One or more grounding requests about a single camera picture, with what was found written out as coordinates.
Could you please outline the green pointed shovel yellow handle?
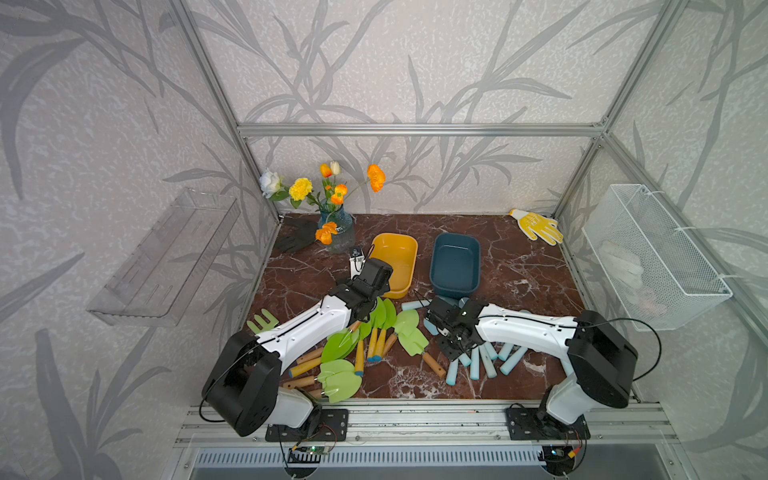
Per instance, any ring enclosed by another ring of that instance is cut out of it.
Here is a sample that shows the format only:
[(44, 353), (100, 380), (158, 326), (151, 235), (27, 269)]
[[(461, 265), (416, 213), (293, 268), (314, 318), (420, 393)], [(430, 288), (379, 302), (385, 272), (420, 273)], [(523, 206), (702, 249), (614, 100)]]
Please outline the green pointed shovel yellow handle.
[(371, 332), (369, 335), (367, 353), (367, 361), (370, 363), (377, 363), (381, 360), (381, 353), (384, 345), (383, 329), (386, 317), (385, 302), (382, 298), (378, 298), (376, 306), (370, 314)]

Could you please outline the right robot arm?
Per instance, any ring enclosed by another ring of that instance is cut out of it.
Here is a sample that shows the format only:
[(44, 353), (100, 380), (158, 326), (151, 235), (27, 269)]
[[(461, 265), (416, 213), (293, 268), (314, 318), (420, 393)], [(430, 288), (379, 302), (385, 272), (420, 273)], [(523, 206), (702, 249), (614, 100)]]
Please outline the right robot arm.
[(459, 307), (436, 298), (426, 319), (451, 360), (486, 343), (512, 344), (560, 360), (566, 379), (542, 399), (541, 418), (570, 425), (594, 408), (629, 404), (638, 352), (597, 312), (550, 317), (473, 299)]

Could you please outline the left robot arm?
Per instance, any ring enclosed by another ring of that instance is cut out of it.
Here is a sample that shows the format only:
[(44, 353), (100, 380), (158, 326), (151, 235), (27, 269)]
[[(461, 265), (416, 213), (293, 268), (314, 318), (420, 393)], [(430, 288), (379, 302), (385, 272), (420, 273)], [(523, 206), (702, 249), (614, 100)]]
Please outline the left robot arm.
[(318, 304), (273, 329), (231, 336), (202, 387), (202, 400), (241, 437), (264, 424), (301, 428), (316, 410), (309, 396), (279, 386), (300, 356), (356, 321), (368, 321), (376, 300), (389, 291), (393, 268), (366, 261), (359, 274), (341, 281)]

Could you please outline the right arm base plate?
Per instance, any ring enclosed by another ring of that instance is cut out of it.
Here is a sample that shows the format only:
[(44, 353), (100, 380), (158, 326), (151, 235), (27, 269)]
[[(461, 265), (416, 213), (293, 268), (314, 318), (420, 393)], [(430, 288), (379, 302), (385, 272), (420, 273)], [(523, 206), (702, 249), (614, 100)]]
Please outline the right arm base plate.
[(511, 440), (575, 442), (591, 438), (586, 419), (580, 416), (573, 424), (563, 424), (538, 408), (513, 403), (504, 410), (505, 424)]

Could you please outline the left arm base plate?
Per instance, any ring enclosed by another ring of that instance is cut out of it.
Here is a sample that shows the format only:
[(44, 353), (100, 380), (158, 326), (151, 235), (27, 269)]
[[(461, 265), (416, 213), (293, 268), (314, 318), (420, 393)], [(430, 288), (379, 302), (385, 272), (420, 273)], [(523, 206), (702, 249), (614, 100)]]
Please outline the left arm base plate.
[(311, 413), (297, 428), (269, 425), (265, 440), (269, 443), (339, 442), (346, 440), (348, 427), (348, 409), (322, 409)]

